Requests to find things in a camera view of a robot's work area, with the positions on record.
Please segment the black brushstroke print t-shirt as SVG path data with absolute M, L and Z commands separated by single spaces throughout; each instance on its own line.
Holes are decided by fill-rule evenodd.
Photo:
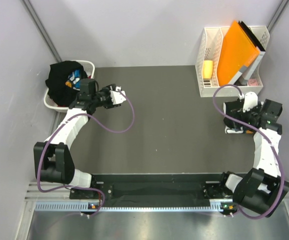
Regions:
M 242 100 L 235 100 L 235 101 L 228 101 L 223 103 L 223 112 L 232 117 L 235 118 L 241 122 L 245 122 L 248 124 L 252 124 L 252 118 L 253 112 L 246 111 L 243 112 L 243 105 L 244 102 Z M 225 124 L 225 133 L 226 134 L 247 134 L 247 133 L 253 133 L 253 130 L 250 128 L 247 128 L 246 126 L 237 123 L 235 121 L 232 121 L 228 118 L 224 118 L 223 122 Z

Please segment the black daisy print t-shirt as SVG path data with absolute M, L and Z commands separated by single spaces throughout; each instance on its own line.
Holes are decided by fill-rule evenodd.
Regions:
M 88 77 L 83 66 L 77 61 L 66 60 L 50 65 L 48 79 L 45 81 L 45 84 L 49 89 L 49 97 L 60 107 L 69 107 L 79 92 L 79 90 L 66 85 L 70 74 L 75 70 L 80 71 L 82 79 Z

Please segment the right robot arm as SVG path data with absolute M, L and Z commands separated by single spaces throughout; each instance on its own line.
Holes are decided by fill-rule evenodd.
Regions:
M 277 160 L 282 125 L 277 122 L 281 103 L 244 97 L 223 104 L 224 123 L 230 133 L 252 133 L 254 163 L 243 177 L 228 171 L 217 186 L 218 193 L 233 197 L 233 202 L 259 215 L 270 217 L 289 191 Z

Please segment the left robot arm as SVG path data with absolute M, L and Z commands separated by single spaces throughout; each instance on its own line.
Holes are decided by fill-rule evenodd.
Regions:
M 126 100 L 120 86 L 110 84 L 101 89 L 93 79 L 83 79 L 65 118 L 53 134 L 33 148 L 35 176 L 38 182 L 79 187 L 86 198 L 97 195 L 98 186 L 90 173 L 76 169 L 70 148 L 83 126 L 97 108 L 112 109 Z

